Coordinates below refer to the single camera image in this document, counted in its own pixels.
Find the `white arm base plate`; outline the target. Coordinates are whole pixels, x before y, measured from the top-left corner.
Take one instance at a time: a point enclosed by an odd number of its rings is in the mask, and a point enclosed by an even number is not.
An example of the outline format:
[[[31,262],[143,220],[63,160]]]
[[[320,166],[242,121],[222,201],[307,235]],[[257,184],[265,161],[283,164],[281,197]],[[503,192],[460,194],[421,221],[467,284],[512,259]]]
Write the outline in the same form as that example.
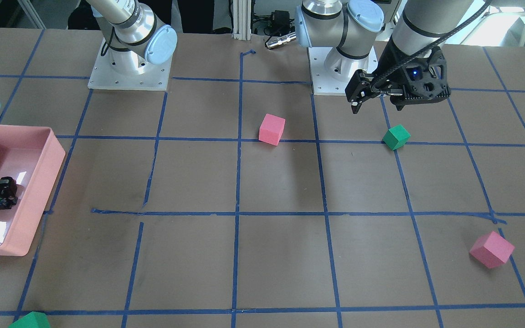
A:
[[[371,73],[378,64],[374,47],[360,60],[343,56],[335,47],[311,47],[308,55],[313,93],[320,96],[345,96],[345,88],[354,72],[362,69]]]
[[[171,63],[154,65],[132,51],[100,49],[87,83],[89,89],[108,91],[167,91]]]

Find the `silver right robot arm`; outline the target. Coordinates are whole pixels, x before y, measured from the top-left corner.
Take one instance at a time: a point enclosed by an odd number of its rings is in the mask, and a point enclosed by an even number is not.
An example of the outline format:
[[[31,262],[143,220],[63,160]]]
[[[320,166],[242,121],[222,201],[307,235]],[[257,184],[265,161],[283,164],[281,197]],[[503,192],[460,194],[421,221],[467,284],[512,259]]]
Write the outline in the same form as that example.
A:
[[[92,0],[93,16],[104,35],[89,80],[94,89],[166,89],[171,59],[177,46],[176,31],[152,9],[137,0]],[[13,177],[0,179],[0,210],[17,203]]]

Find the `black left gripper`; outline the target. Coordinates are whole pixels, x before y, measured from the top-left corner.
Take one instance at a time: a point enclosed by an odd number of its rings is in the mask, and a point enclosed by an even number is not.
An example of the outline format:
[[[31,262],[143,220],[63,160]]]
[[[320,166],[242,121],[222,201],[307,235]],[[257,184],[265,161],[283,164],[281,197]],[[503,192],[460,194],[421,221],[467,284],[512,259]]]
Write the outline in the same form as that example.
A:
[[[345,95],[353,114],[358,114],[362,104],[370,99],[373,74],[357,69],[345,87]],[[447,81],[447,61],[441,48],[433,48],[427,57],[417,57],[388,75],[378,85],[379,89],[398,89],[390,95],[390,102],[401,111],[407,105],[439,103],[447,100],[451,89]]]

